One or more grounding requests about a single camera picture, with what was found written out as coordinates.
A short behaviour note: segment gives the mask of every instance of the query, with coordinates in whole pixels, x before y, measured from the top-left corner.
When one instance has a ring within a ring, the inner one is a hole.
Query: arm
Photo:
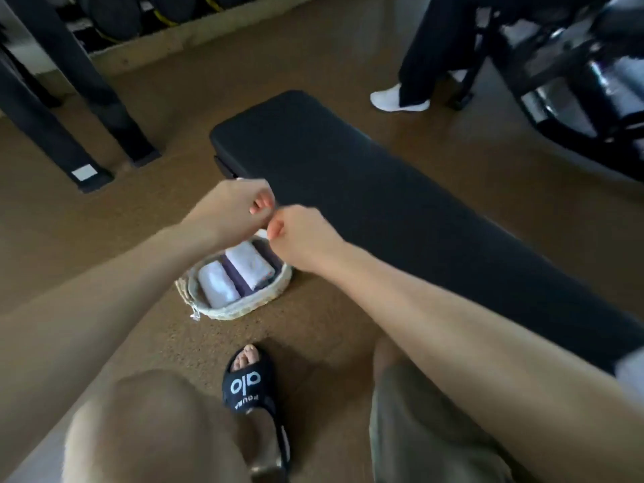
[[[224,181],[181,224],[0,319],[0,480],[67,412],[173,281],[208,253],[254,234],[272,207],[265,181]]]
[[[287,262],[355,300],[454,403],[543,481],[644,480],[644,413],[616,380],[525,328],[347,244],[317,210],[269,225]]]

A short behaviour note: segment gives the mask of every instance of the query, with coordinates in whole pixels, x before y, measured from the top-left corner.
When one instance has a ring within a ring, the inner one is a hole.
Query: black pants
[[[477,9],[494,7],[504,18],[519,18],[537,8],[577,7],[589,0],[431,0],[398,72],[400,106],[431,97],[437,78],[471,65],[476,44]]]

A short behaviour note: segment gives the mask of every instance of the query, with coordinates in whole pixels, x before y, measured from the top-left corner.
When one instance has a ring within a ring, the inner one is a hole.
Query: forearm
[[[320,274],[547,481],[641,481],[644,417],[616,381],[573,354],[353,246]]]
[[[66,413],[212,237],[182,225],[0,319],[0,479]]]

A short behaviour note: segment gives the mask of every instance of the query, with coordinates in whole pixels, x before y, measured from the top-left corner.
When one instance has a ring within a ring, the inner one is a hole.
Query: right forearm
[[[319,272],[530,470],[553,480],[642,478],[644,417],[614,379],[353,246]]]

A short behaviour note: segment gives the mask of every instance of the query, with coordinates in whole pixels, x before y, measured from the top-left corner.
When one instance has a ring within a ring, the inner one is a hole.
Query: speckled floor
[[[79,98],[56,110],[118,177],[84,196],[0,120],[0,312],[171,224],[222,176],[209,130],[286,89],[308,91],[472,208],[621,308],[644,316],[644,186],[570,157],[527,124],[487,67],[463,113],[385,114],[368,94],[395,82],[427,0],[317,0],[112,81],[164,157],[132,170]],[[97,384],[172,368],[218,392],[230,354],[268,339],[294,446],[294,481],[371,480],[370,352],[378,329],[333,286],[298,274],[286,294],[230,323],[189,318],[170,290]],[[10,481],[55,482],[65,421]]]

